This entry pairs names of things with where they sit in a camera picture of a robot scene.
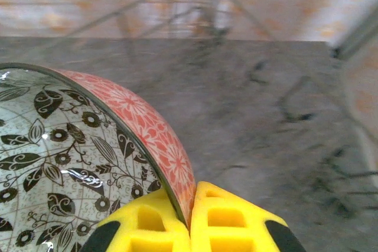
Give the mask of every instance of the wire rack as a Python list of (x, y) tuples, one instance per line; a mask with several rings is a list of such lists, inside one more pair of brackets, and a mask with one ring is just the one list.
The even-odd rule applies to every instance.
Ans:
[[(143, 64), (140, 64), (143, 51), (138, 49), (138, 46), (140, 46), (139, 42), (146, 38), (160, 37), (162, 34), (159, 33), (162, 30), (164, 30), (164, 37), (169, 40), (169, 47), (165, 47), (164, 50), (150, 56), (150, 61), (154, 61), (154, 58), (161, 57), (162, 53), (170, 53), (170, 60), (176, 63), (176, 65), (189, 64), (203, 66), (209, 61), (214, 61), (214, 59), (219, 56), (219, 51), (224, 49), (225, 43), (227, 43), (228, 52), (234, 52), (234, 55), (239, 58), (241, 66), (248, 66), (248, 58), (243, 58), (243, 56), (237, 52), (237, 48), (232, 49), (232, 46), (235, 45), (235, 41), (228, 41), (228, 36), (233, 28), (234, 14), (230, 12), (229, 9), (225, 11), (222, 8), (221, 4), (225, 3), (224, 0), (191, 1), (186, 4), (186, 9), (183, 9), (178, 3), (173, 2), (173, 0), (165, 0), (163, 4), (169, 4), (170, 7), (167, 16), (153, 25), (153, 27), (149, 27), (142, 32), (135, 32), (132, 28), (132, 23), (129, 22), (128, 15), (141, 5), (154, 1), (155, 0), (137, 0), (131, 2), (119, 9), (109, 12), (95, 21), (75, 29), (63, 37), (53, 38), (40, 46), (30, 48), (21, 55), (10, 55), (9, 58), (14, 62), (46, 61), (47, 51), (52, 49), (58, 50), (65, 41), (71, 41), (73, 38), (78, 38), (76, 42), (78, 43), (78, 48), (80, 48), (80, 41), (83, 41), (80, 37), (86, 31), (95, 29), (104, 22), (115, 19), (116, 26), (123, 38), (128, 64), (134, 64), (137, 68), (141, 69), (141, 72), (143, 72), (144, 68)], [(378, 208), (376, 199), (377, 191), (372, 189), (370, 177), (377, 175), (377, 172), (361, 171), (351, 173), (343, 169), (343, 156), (345, 152), (349, 150), (347, 142), (345, 144), (341, 141), (342, 139), (334, 141), (327, 135), (322, 136), (322, 132), (317, 133), (313, 125), (306, 123), (301, 123), (300, 127), (294, 129), (286, 127), (287, 125), (295, 125), (296, 122), (311, 120), (313, 114), (296, 111), (295, 107), (293, 107), (294, 103), (292, 100), (297, 93), (301, 92), (309, 84), (312, 84), (322, 96), (327, 98), (329, 104), (332, 104), (338, 109), (342, 115), (342, 121), (347, 120), (355, 127), (361, 129), (371, 141), (378, 145), (378, 137), (369, 131), (364, 124), (360, 123), (351, 111), (349, 111), (343, 90), (340, 87), (343, 85), (343, 78), (340, 76), (340, 63), (335, 63), (337, 66), (333, 68), (332, 72), (323, 72), (321, 67), (320, 70), (314, 70), (304, 63), (303, 57), (295, 54), (285, 43), (281, 42), (264, 26), (241, 1), (226, 1), (233, 6), (234, 10), (236, 9), (241, 12), (243, 17), (248, 19), (253, 25), (259, 27), (259, 29), (267, 35), (269, 48), (263, 51), (266, 58), (279, 57), (281, 60), (290, 62), (300, 72), (300, 76), (291, 82), (292, 87), (276, 100), (276, 105), (281, 115), (284, 117), (286, 124), (277, 122), (271, 126), (269, 131), (254, 136), (253, 139), (260, 141), (261, 144), (256, 147), (264, 148), (266, 146), (265, 144), (275, 143), (276, 140), (272, 137), (277, 133), (293, 131), (294, 136), (291, 136), (291, 141), (286, 141), (285, 143), (291, 148), (291, 152), (294, 153), (294, 155), (308, 155), (317, 148), (324, 150), (323, 158), (314, 165), (313, 171), (306, 174), (303, 180), (295, 180), (298, 185), (298, 190), (302, 192), (305, 198), (310, 198), (313, 203), (319, 203), (317, 192), (326, 192), (328, 194), (327, 202), (332, 206), (336, 206), (336, 211), (345, 216), (352, 215), (358, 210), (376, 210)], [(102, 54), (88, 60), (101, 61), (102, 58), (109, 58), (111, 56), (114, 56), (114, 54)], [(264, 62), (260, 61), (247, 71), (247, 79), (254, 82), (261, 89), (270, 83), (269, 80), (266, 80), (261, 75), (260, 70), (263, 64)], [(218, 66), (216, 68), (222, 69), (227, 67)], [(145, 86), (148, 84), (153, 85), (153, 83), (154, 82), (145, 82)], [(261, 91), (257, 93), (257, 96), (264, 96), (264, 94), (265, 93)], [(299, 138), (301, 135), (308, 132), (315, 135), (316, 143), (307, 148), (298, 146), (298, 144), (294, 142), (294, 137)], [(277, 154), (277, 151), (278, 149), (272, 150), (269, 154)], [(213, 173), (209, 174), (213, 176), (220, 175), (232, 166), (240, 165), (219, 166), (215, 168)], [(307, 188), (311, 188), (311, 192), (307, 189), (303, 189), (304, 187), (301, 185), (303, 182), (309, 183)], [(362, 197), (367, 199), (365, 202), (361, 203), (360, 200)]]

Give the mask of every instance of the floral pattern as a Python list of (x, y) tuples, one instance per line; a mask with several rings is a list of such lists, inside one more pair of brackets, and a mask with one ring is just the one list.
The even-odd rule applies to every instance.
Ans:
[(99, 221), (160, 189), (137, 141), (87, 97), (36, 71), (0, 70), (4, 74), (2, 251), (47, 243), (57, 251), (78, 251)]
[(172, 188), (187, 224), (193, 207), (195, 180), (180, 140), (164, 118), (146, 101), (109, 80), (84, 73), (59, 70), (109, 106), (154, 157)]

